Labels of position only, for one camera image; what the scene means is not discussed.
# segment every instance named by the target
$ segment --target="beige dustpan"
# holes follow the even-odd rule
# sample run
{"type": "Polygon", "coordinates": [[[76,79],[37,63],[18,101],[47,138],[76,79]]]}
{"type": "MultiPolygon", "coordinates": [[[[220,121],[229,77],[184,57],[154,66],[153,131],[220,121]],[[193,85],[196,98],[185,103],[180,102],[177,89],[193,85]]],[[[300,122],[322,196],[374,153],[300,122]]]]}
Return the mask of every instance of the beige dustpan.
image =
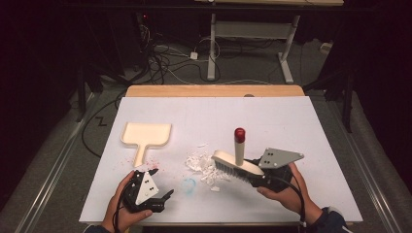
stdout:
{"type": "Polygon", "coordinates": [[[146,148],[164,146],[169,140],[171,124],[130,123],[124,127],[121,140],[127,145],[137,145],[134,167],[143,164],[146,148]]]}

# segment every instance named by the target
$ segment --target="hand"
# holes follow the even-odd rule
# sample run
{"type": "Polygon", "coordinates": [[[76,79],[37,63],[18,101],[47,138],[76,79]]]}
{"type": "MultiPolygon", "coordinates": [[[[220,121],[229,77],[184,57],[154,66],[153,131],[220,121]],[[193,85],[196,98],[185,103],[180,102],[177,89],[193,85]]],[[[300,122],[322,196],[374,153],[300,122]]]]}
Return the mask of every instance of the hand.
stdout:
{"type": "MultiPolygon", "coordinates": [[[[115,195],[110,199],[109,205],[107,207],[106,215],[103,219],[102,226],[106,228],[106,230],[114,233],[115,228],[113,226],[113,214],[116,211],[118,201],[120,198],[120,194],[123,191],[124,187],[127,183],[132,179],[134,172],[131,171],[120,183],[118,189],[116,189],[115,195]]],[[[121,208],[119,210],[119,231],[124,232],[128,229],[132,224],[141,221],[149,216],[152,215],[151,210],[146,210],[138,213],[130,213],[126,208],[121,208]]]]}
{"type": "MultiPolygon", "coordinates": [[[[294,163],[290,163],[294,179],[292,179],[292,184],[299,189],[302,193],[303,200],[305,202],[305,215],[306,222],[308,224],[314,223],[319,216],[322,214],[322,210],[310,199],[308,189],[306,187],[306,182],[303,179],[300,172],[294,163]]],[[[296,192],[291,187],[286,188],[281,192],[274,192],[266,187],[258,187],[257,191],[268,199],[276,200],[280,202],[286,209],[300,214],[300,199],[296,192]]]]}

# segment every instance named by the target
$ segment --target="white debris pile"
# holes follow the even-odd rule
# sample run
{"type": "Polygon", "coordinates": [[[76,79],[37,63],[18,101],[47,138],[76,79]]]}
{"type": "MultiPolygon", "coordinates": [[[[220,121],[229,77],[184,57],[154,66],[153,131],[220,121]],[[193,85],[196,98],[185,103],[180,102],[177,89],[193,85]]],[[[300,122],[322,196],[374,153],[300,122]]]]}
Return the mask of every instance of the white debris pile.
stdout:
{"type": "MultiPolygon", "coordinates": [[[[205,153],[201,155],[190,155],[186,159],[186,165],[194,172],[199,172],[202,174],[202,180],[209,186],[212,186],[216,180],[226,180],[230,181],[228,174],[216,168],[215,161],[205,153]]],[[[213,186],[211,188],[213,191],[219,191],[218,187],[213,186]]]]}

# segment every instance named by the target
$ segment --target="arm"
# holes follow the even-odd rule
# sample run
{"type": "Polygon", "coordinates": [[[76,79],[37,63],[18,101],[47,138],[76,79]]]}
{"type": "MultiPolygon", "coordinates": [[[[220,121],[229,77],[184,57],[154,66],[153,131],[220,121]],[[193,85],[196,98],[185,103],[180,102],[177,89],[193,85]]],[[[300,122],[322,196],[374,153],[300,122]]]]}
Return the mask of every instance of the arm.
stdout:
{"type": "MultiPolygon", "coordinates": [[[[347,227],[343,216],[337,211],[330,211],[330,208],[319,208],[310,198],[309,192],[306,186],[306,182],[303,179],[300,172],[294,163],[289,164],[291,167],[294,178],[292,184],[295,187],[300,187],[300,191],[304,200],[306,223],[310,225],[309,228],[316,229],[315,232],[333,232],[331,229],[342,229],[347,227]]],[[[257,191],[268,199],[279,201],[286,209],[300,214],[300,199],[296,192],[290,187],[281,192],[274,192],[265,187],[258,187],[257,191]]]]}
{"type": "MultiPolygon", "coordinates": [[[[117,210],[117,204],[120,198],[120,194],[124,187],[133,177],[133,171],[131,171],[120,183],[115,195],[110,199],[109,205],[107,207],[106,215],[99,226],[90,226],[85,230],[85,233],[115,233],[115,228],[113,225],[113,215],[117,210]]],[[[132,224],[141,221],[152,215],[152,211],[146,210],[139,213],[131,214],[126,208],[121,208],[119,210],[119,231],[124,232],[132,224]]]]}

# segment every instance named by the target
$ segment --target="person's left hand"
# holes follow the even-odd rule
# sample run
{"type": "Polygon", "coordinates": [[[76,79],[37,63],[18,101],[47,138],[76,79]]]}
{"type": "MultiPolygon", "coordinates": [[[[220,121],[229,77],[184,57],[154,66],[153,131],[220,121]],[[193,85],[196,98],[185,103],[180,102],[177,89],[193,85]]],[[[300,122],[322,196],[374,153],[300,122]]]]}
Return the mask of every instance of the person's left hand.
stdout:
{"type": "MultiPolygon", "coordinates": [[[[102,226],[106,228],[106,230],[115,233],[115,228],[113,226],[113,214],[116,211],[118,201],[120,198],[120,194],[123,191],[124,187],[133,178],[134,172],[131,171],[120,183],[118,189],[116,189],[115,195],[110,199],[109,205],[107,207],[106,215],[103,219],[102,226]]],[[[124,232],[128,229],[132,224],[141,221],[149,216],[152,215],[151,210],[146,210],[138,213],[130,213],[126,208],[121,208],[119,210],[119,222],[118,228],[120,232],[124,232]]]]}

